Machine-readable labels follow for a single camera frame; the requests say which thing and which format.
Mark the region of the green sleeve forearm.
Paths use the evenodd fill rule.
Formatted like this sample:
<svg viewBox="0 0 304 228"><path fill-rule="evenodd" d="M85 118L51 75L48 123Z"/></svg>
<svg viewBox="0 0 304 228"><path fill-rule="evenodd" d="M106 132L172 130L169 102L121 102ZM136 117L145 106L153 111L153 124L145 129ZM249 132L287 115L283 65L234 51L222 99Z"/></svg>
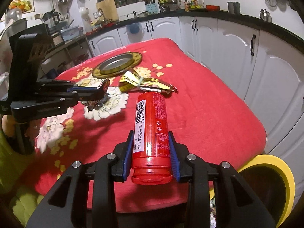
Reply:
<svg viewBox="0 0 304 228"><path fill-rule="evenodd" d="M25 227L44 195L20 182L25 169L36 157L35 151L23 155L13 150L15 139L1 132L1 214Z"/></svg>

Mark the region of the person left hand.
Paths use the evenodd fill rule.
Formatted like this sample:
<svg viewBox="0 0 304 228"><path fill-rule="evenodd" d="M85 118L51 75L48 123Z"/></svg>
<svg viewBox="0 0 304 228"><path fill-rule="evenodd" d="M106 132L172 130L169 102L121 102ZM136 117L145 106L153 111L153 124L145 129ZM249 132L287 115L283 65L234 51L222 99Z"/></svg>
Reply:
<svg viewBox="0 0 304 228"><path fill-rule="evenodd" d="M15 137L16 121L12 115L3 115L2 130L7 137Z"/></svg>

